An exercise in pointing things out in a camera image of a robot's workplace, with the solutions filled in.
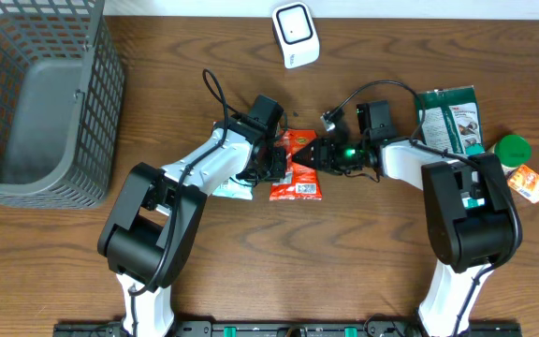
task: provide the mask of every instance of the wooden table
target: wooden table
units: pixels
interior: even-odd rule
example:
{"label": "wooden table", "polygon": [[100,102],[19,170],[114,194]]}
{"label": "wooden table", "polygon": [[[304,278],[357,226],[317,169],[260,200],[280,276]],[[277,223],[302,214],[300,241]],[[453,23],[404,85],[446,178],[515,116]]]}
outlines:
{"label": "wooden table", "polygon": [[[0,336],[51,336],[59,321],[111,320],[123,297],[96,241],[128,171],[159,167],[206,140],[222,118],[201,80],[211,68],[230,104],[278,100],[294,128],[321,133],[320,113],[359,85],[394,79],[416,90],[475,85],[486,144],[515,132],[539,172],[539,22],[317,20],[322,51],[286,70],[269,19],[108,18],[127,65],[113,179],[89,211],[0,207]],[[415,124],[410,96],[394,87],[354,104],[389,99],[402,134]],[[359,320],[410,315],[430,286],[421,191],[320,174],[323,201],[211,198],[195,247],[172,289],[179,314],[217,320]],[[486,282],[473,318],[510,318],[539,336],[539,204],[515,194],[524,240]]]}

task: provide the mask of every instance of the orange packet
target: orange packet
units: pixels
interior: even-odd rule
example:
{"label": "orange packet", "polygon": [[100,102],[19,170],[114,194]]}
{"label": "orange packet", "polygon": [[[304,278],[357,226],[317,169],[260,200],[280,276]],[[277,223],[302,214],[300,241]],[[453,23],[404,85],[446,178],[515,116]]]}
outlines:
{"label": "orange packet", "polygon": [[532,203],[539,202],[539,174],[531,168],[521,165],[507,183]]}
{"label": "orange packet", "polygon": [[313,130],[288,130],[275,146],[286,148],[286,177],[271,186],[269,200],[321,200],[317,171],[292,162],[293,154],[317,137]]}

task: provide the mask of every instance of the white wall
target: white wall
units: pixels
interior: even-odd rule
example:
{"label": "white wall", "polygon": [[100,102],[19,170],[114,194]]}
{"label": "white wall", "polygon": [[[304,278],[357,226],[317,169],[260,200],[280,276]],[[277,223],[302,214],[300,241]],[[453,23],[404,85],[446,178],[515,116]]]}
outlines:
{"label": "white wall", "polygon": [[[107,0],[105,13],[269,17],[274,8],[293,1]],[[316,18],[539,20],[539,0],[306,0],[304,2]]]}

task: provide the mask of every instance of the basket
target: basket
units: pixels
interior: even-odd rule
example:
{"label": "basket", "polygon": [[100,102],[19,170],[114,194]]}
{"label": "basket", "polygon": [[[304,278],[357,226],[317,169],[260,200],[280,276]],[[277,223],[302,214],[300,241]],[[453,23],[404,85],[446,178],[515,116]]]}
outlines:
{"label": "basket", "polygon": [[102,0],[0,0],[0,204],[106,195],[124,71]]}

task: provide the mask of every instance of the red package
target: red package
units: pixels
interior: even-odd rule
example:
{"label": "red package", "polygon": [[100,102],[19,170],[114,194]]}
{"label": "red package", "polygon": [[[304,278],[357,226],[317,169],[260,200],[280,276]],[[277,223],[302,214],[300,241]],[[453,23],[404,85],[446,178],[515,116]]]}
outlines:
{"label": "red package", "polygon": [[317,137],[313,130],[288,130],[276,142],[286,148],[286,177],[271,186],[269,200],[321,200],[317,172],[292,162],[292,155]]}

